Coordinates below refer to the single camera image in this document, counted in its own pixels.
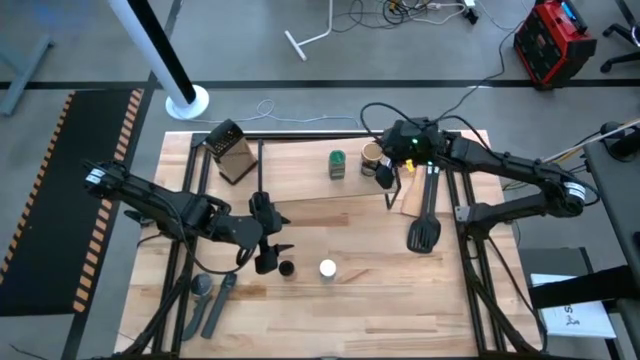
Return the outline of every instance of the spatula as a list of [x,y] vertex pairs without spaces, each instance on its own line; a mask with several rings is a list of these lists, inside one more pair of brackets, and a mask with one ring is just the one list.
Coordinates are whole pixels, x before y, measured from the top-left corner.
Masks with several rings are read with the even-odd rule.
[[415,253],[429,254],[440,238],[440,222],[435,216],[440,169],[431,163],[427,167],[420,217],[414,220],[407,235],[407,248]]

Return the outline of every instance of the wooden tabletop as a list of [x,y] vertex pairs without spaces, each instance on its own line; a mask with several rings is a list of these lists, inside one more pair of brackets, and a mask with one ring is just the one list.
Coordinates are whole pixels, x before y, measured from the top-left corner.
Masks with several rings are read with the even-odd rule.
[[[181,189],[190,137],[191,133],[165,135],[155,182],[172,190]],[[356,139],[347,147],[360,146],[362,141]],[[272,146],[271,149],[284,155],[279,158],[280,166],[286,167],[287,154],[282,152],[286,147],[266,144],[265,159],[269,146]],[[296,154],[288,156],[299,158],[305,149],[317,149],[321,145],[318,142],[297,143],[290,147],[296,149]],[[331,147],[320,148],[326,149],[327,156],[334,150]],[[308,181],[316,181],[314,186],[318,186],[318,179],[323,179],[329,187],[332,184],[326,173],[326,162],[321,167],[325,173],[316,174],[315,180]],[[364,195],[371,193],[371,187],[364,186],[368,189],[364,191],[354,190],[358,186],[351,184],[349,191],[360,191],[362,195],[351,197],[344,197],[345,192],[336,192],[335,189],[307,188],[302,191],[309,182],[305,181],[304,174],[292,171],[296,172],[295,179],[287,177],[286,172],[279,174],[278,179],[282,178],[286,186],[278,186],[268,180],[271,188],[265,185],[265,190],[272,193],[274,200],[283,201],[276,204],[277,209],[292,220],[292,224],[285,226],[282,232],[270,237],[270,243],[295,245],[280,256],[281,260],[294,262],[295,277],[285,280],[277,271],[257,275],[253,262],[250,262],[238,273],[237,286],[224,308],[213,338],[201,338],[199,329],[191,340],[182,344],[181,356],[477,355],[444,174],[440,178],[436,206],[442,234],[431,254],[420,255],[409,252],[405,247],[407,230],[413,218],[400,213],[402,198],[412,181],[408,172],[401,174],[403,190],[398,202],[392,210],[387,210],[382,195]],[[255,170],[238,185],[230,187],[225,186],[217,169],[212,166],[207,192],[228,201],[233,206],[233,213],[248,214],[247,201],[256,190],[254,173]],[[471,178],[478,202],[496,204],[504,201],[497,177],[477,173]],[[196,187],[197,181],[194,181],[192,190],[195,191]],[[146,229],[142,236],[156,231]],[[511,228],[498,225],[491,235],[524,289],[526,285]],[[130,345],[129,337],[136,337],[155,312],[162,292],[169,247],[169,241],[158,238],[139,248],[119,330],[122,335],[115,351]],[[236,250],[237,247],[228,244],[202,240],[198,242],[197,256],[206,266],[225,270],[235,267]],[[331,259],[337,264],[336,278],[330,284],[322,283],[318,272],[318,266],[324,259]],[[498,304],[523,336],[539,347],[535,321],[518,298],[490,246],[488,259]],[[194,268],[194,274],[200,272]],[[214,276],[214,297],[221,280],[221,276]],[[192,299],[187,321],[193,307]],[[481,312],[488,346],[495,348],[484,305],[481,305]],[[167,324],[165,348],[171,343],[174,318],[175,307]]]

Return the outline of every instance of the green can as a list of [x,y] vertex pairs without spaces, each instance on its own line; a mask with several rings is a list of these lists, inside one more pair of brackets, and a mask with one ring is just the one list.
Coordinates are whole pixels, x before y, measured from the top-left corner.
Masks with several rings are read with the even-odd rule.
[[347,155],[342,150],[334,150],[329,154],[329,178],[331,180],[344,179]]

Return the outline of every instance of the black floor mat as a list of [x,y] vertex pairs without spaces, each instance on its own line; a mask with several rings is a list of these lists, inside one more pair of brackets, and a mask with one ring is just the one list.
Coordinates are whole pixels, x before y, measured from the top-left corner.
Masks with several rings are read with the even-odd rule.
[[86,193],[81,161],[131,165],[141,98],[140,90],[69,95],[2,264],[0,316],[88,307],[117,206]]

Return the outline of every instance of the wooden cutting board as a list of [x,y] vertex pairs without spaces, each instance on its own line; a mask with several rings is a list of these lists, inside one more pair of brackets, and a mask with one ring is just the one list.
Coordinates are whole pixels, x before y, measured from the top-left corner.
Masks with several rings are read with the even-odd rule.
[[[404,215],[413,217],[420,216],[420,210],[422,208],[422,194],[424,193],[424,182],[427,176],[427,167],[418,166],[416,168],[413,182],[407,189],[402,200],[402,207],[400,212]],[[449,199],[449,189],[447,187],[447,176],[443,171],[440,171],[440,177],[438,178],[438,194],[436,199],[436,213],[451,213],[451,203]]]

